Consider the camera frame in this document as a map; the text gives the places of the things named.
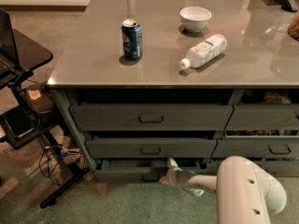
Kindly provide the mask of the white bowl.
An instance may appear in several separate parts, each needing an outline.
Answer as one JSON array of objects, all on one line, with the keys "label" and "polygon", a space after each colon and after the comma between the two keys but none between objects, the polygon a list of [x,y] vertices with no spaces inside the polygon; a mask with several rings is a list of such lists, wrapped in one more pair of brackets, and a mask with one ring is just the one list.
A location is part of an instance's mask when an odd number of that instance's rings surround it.
[{"label": "white bowl", "polygon": [[212,17],[211,12],[203,7],[185,7],[179,15],[182,25],[192,33],[198,33],[204,29]]}]

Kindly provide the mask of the grey drawer cabinet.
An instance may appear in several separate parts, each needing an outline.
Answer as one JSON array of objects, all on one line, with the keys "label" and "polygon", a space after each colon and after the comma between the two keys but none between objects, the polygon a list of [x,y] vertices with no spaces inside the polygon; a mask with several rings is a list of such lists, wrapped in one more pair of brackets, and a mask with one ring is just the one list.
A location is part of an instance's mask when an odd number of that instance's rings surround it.
[{"label": "grey drawer cabinet", "polygon": [[[182,25],[185,7],[211,12],[200,32]],[[126,19],[142,27],[137,60],[124,56]],[[88,104],[229,105],[233,111],[235,105],[298,105],[299,44],[288,35],[291,20],[291,13],[261,0],[91,0],[48,85],[93,173],[102,159],[168,159],[93,158],[85,142],[95,138],[204,138],[218,144],[227,138],[298,137],[299,129],[227,131],[230,118],[221,131],[84,132],[70,112],[72,105]],[[213,35],[226,38],[225,51],[199,68],[181,69],[188,50]],[[225,159],[212,154],[174,159],[212,175],[203,164]]]}]

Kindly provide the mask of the brown bag under stand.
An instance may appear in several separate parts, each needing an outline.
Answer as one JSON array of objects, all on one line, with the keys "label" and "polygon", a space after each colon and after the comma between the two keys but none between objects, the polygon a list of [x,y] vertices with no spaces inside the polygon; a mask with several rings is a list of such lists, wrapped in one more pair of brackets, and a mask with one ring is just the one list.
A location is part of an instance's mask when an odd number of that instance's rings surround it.
[{"label": "brown bag under stand", "polygon": [[54,108],[53,98],[45,83],[38,83],[27,87],[24,95],[28,105],[37,114],[50,112]]}]

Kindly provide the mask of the black laptop stand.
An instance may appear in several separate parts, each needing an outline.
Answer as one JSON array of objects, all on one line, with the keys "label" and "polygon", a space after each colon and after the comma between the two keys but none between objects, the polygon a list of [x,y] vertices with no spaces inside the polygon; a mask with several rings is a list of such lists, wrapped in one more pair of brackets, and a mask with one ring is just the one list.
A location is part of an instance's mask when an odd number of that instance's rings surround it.
[{"label": "black laptop stand", "polygon": [[[9,87],[19,105],[1,115],[1,127],[5,132],[1,142],[8,142],[15,149],[19,149],[38,139],[43,146],[42,157],[50,151],[57,162],[62,162],[66,156],[75,152],[63,151],[63,145],[59,144],[50,132],[55,126],[64,123],[60,111],[57,107],[45,112],[36,111],[29,100],[29,90],[21,87],[21,84],[31,77],[37,68],[49,63],[53,55],[48,49],[16,29],[13,30],[13,36],[17,50],[22,56],[21,64],[12,71],[11,75],[2,77],[1,87]],[[18,137],[12,129],[12,123],[8,120],[13,117],[28,120],[33,125],[33,130]]]}]

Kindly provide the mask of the black laptop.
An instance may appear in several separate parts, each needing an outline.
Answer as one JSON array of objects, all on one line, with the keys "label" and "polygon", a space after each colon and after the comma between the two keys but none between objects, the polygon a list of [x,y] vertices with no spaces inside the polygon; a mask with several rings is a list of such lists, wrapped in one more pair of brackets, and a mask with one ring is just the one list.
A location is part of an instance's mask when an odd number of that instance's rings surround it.
[{"label": "black laptop", "polygon": [[9,14],[0,9],[0,76],[19,65],[18,51]]}]

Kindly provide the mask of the white plastic bottle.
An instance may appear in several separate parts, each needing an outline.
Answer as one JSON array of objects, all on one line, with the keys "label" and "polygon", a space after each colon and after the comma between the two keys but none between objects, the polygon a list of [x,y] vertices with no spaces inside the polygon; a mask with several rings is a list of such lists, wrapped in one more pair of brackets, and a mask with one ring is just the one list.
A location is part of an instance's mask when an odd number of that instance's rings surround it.
[{"label": "white plastic bottle", "polygon": [[190,48],[179,62],[181,69],[199,68],[222,54],[227,47],[227,40],[223,35],[213,35]]}]

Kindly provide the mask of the brown object at counter edge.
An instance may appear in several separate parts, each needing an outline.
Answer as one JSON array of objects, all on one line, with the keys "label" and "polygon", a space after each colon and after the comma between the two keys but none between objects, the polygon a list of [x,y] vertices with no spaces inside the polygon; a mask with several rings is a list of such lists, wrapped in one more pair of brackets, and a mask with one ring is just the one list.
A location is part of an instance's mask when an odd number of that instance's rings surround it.
[{"label": "brown object at counter edge", "polygon": [[288,28],[288,34],[290,37],[299,40],[299,13],[296,13],[292,19],[292,22]]}]

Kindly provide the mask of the grey drawer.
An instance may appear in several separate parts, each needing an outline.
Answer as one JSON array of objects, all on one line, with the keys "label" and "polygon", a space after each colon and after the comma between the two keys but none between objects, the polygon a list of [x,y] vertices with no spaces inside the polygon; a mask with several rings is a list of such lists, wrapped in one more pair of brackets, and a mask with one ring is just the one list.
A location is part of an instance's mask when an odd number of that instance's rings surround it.
[{"label": "grey drawer", "polygon": [[80,131],[221,131],[229,105],[88,104],[72,105]]},{"label": "grey drawer", "polygon": [[93,158],[208,158],[216,140],[204,138],[95,138],[85,142]]},{"label": "grey drawer", "polygon": [[251,137],[219,140],[213,158],[242,156],[246,158],[298,158],[299,138]]},{"label": "grey drawer", "polygon": [[167,159],[102,159],[94,175],[104,183],[158,182],[167,169]]},{"label": "grey drawer", "polygon": [[[221,163],[222,160],[203,165],[207,172],[216,173]],[[299,177],[298,161],[254,161],[254,163],[275,177]]]},{"label": "grey drawer", "polygon": [[235,105],[227,131],[298,130],[299,105]]}]

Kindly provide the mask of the blue soda can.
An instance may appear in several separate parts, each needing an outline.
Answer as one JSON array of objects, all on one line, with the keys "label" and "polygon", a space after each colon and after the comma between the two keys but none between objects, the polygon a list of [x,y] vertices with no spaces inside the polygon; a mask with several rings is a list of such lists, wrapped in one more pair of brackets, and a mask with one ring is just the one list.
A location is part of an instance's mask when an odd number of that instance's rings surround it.
[{"label": "blue soda can", "polygon": [[129,60],[137,60],[142,57],[142,27],[134,19],[126,19],[122,22],[122,47],[124,56]]}]

